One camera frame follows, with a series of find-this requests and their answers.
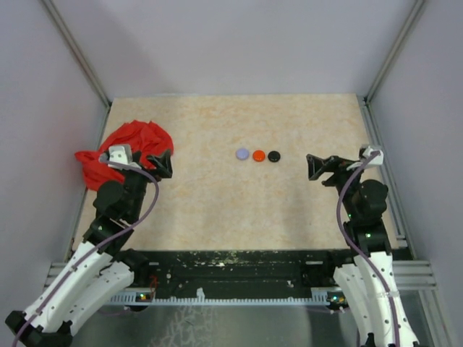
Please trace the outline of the black round case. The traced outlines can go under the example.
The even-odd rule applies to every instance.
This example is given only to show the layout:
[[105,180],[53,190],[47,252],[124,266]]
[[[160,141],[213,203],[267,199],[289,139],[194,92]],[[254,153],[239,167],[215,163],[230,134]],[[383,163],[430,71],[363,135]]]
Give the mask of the black round case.
[[281,160],[281,153],[276,150],[272,150],[268,153],[267,158],[270,162],[277,163]]

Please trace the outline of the orange round case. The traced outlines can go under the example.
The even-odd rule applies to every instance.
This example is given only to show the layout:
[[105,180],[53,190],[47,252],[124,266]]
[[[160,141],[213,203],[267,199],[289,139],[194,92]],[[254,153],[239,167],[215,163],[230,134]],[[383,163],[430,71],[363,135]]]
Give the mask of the orange round case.
[[252,153],[252,159],[255,162],[263,162],[266,159],[266,153],[263,150],[255,150]]

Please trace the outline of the lilac earbud charging case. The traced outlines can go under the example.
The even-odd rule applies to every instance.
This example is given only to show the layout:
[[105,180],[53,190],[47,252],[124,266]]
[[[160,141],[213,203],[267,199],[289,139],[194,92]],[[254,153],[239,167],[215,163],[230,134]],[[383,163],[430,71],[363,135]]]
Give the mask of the lilac earbud charging case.
[[246,148],[239,148],[236,151],[235,156],[238,160],[247,160],[250,156],[250,152]]

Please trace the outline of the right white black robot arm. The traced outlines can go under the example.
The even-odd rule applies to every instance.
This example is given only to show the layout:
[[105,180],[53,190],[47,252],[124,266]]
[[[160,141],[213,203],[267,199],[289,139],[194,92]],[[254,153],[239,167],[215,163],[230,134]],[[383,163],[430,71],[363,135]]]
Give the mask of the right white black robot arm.
[[381,150],[364,148],[358,160],[307,155],[308,178],[330,177],[323,186],[338,192],[336,221],[352,261],[334,260],[323,268],[324,280],[339,286],[357,325],[360,346],[419,346],[404,310],[393,269],[393,255],[382,216],[388,187],[363,180],[371,166],[383,162]]

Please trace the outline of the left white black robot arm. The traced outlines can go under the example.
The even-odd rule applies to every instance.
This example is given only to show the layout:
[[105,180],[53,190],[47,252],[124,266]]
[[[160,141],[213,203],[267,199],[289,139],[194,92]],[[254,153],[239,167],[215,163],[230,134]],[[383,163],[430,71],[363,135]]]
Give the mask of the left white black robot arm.
[[64,269],[30,306],[5,319],[14,346],[70,346],[83,324],[112,296],[150,280],[148,259],[123,246],[156,205],[153,200],[142,210],[147,186],[171,178],[173,170],[170,150],[146,156],[152,168],[141,163],[143,158],[129,145],[112,146],[100,156],[99,162],[120,171],[123,180],[109,180],[98,188],[95,218]]

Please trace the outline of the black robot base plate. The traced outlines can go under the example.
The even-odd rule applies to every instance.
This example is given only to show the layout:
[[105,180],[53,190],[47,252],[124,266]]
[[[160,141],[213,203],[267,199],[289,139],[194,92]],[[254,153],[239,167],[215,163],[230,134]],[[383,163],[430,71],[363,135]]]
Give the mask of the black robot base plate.
[[340,250],[144,251],[147,263],[131,288],[157,299],[309,299],[314,288],[335,284]]

